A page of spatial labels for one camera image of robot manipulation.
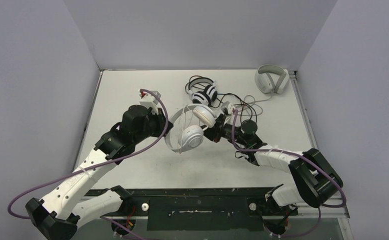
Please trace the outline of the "white wired headphones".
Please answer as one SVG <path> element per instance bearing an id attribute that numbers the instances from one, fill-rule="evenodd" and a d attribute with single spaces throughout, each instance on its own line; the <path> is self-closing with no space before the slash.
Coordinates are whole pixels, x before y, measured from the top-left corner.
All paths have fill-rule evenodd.
<path id="1" fill-rule="evenodd" d="M 171 143 L 171 137 L 167 134 L 164 138 L 167 147 L 175 153 L 183 153 L 193 150 L 200 146 L 204 139 L 204 130 L 212 128 L 216 124 L 217 115 L 207 105 L 201 103 L 191 103 L 179 109 L 169 118 L 169 124 L 173 124 L 187 112 L 192 112 L 192 115 L 197 117 L 204 126 L 190 125 L 183 128 L 178 137 L 178 147 L 174 148 Z"/>

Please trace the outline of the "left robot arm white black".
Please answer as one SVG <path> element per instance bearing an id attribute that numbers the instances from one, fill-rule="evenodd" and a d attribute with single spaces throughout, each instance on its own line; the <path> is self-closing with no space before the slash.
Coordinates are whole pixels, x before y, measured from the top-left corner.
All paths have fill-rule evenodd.
<path id="1" fill-rule="evenodd" d="M 168 132 L 169 124 L 164 107 L 130 106 L 122 120 L 100 137 L 83 162 L 69 176 L 59 179 L 54 190 L 26 203 L 32 224 L 48 240 L 70 240 L 79 228 L 106 214 L 128 214 L 132 201 L 130 193 L 121 186 L 89 200 L 81 199 L 122 160 L 135 156 L 137 144 L 151 137 L 160 140 Z"/>

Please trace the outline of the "black and white headphones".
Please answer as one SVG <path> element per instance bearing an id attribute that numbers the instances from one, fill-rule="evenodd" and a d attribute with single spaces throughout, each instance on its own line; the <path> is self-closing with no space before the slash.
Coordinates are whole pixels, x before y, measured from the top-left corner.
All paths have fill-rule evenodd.
<path id="1" fill-rule="evenodd" d="M 249 120 L 254 119 L 255 123 L 258 121 L 258 114 L 250 103 L 242 100 L 241 97 L 234 93 L 219 93 L 216 81 L 209 77 L 201 75 L 191 76 L 185 85 L 184 90 L 193 104 L 203 104 L 212 109 L 221 107 L 224 104 L 225 97 L 233 97 L 238 101 L 238 103 L 234 103 L 233 105 L 235 107 L 241 107 L 241 117 L 245 116 L 243 115 L 243 112 L 247 112 L 246 117 L 248 117 Z"/>

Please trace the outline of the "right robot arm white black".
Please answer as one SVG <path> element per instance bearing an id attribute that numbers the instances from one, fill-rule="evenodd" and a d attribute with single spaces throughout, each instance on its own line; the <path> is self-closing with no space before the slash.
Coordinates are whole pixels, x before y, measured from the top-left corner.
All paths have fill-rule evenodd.
<path id="1" fill-rule="evenodd" d="M 292 184 L 280 184 L 264 195 L 265 207 L 270 213 L 278 214 L 286 206 L 298 203 L 312 208 L 346 205 L 343 181 L 318 149 L 284 150 L 263 142 L 253 120 L 246 119 L 240 126 L 226 120 L 227 116 L 221 114 L 214 126 L 206 128 L 205 137 L 215 143 L 226 139 L 249 163 L 282 171 L 293 179 Z"/>

